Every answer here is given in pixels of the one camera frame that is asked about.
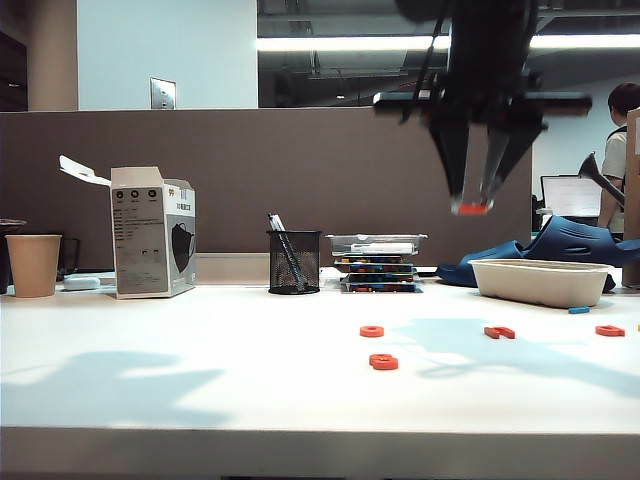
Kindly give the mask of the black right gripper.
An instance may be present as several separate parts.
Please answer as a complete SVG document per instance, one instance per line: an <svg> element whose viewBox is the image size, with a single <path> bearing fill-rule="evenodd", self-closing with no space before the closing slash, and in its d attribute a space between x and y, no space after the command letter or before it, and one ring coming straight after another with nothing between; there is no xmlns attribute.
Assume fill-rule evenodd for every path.
<svg viewBox="0 0 640 480"><path fill-rule="evenodd" d="M549 91L542 88L542 75L526 71L510 86L489 86L482 78L461 78L434 73L412 92L380 92L374 95L378 114L397 113L406 122L416 112L427 121L437 118L491 124L510 117L536 120L546 115L585 116L593 105L587 93ZM546 129L544 123L525 123L507 128L488 126L488 150L481 204L492 207L500 187L513 168ZM431 122L429 132L436 145L447 181L451 212L461 215L466 175L469 124Z"/></svg>

